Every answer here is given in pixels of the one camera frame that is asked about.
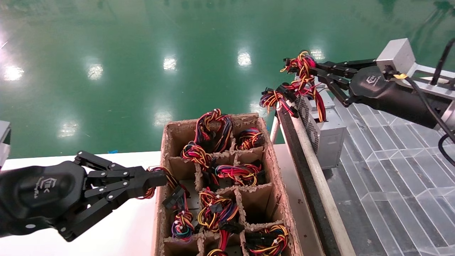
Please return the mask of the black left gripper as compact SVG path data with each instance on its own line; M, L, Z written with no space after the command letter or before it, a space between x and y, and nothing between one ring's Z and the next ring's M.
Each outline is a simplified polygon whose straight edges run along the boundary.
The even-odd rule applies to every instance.
M124 167L86 151L74 162L2 170L1 237L53 228L72 242L129 199L166 183L163 170ZM86 184L102 187L85 191Z

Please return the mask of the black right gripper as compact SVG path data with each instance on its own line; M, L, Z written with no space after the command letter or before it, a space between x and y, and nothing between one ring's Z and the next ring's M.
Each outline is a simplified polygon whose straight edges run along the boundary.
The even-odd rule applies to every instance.
M326 61L310 68L309 74L317 76L320 82L326 84L343 107L349 107L354 102L361 103L426 128L437 128L436 119L414 89L399 85L393 80L385 80L376 65L376 59L341 63ZM342 77L353 78L349 84ZM350 96L346 94L349 85Z

